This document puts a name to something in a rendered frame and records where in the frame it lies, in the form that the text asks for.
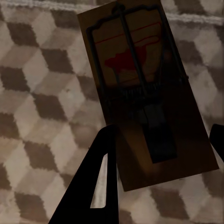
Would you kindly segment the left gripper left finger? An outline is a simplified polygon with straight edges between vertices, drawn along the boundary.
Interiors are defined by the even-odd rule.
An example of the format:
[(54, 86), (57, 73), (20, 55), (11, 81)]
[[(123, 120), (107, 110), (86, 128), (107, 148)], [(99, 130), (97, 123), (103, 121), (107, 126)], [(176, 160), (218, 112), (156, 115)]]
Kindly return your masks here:
[[(106, 206), (90, 208), (105, 154), (108, 154)], [(98, 132), (49, 224), (119, 224), (114, 124)]]

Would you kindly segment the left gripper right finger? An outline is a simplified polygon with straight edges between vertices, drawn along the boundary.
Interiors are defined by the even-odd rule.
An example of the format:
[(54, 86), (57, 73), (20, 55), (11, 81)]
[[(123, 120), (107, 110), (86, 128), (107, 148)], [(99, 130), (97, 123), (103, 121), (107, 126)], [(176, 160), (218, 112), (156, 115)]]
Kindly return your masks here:
[(209, 140), (224, 162), (224, 126), (213, 124)]

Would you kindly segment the mousetrap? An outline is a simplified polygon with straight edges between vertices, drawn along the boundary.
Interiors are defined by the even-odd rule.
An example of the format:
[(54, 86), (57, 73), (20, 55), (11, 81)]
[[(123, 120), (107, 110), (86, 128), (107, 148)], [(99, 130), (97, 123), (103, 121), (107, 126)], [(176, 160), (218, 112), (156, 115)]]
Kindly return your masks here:
[(220, 169), (161, 0), (77, 18), (124, 192)]

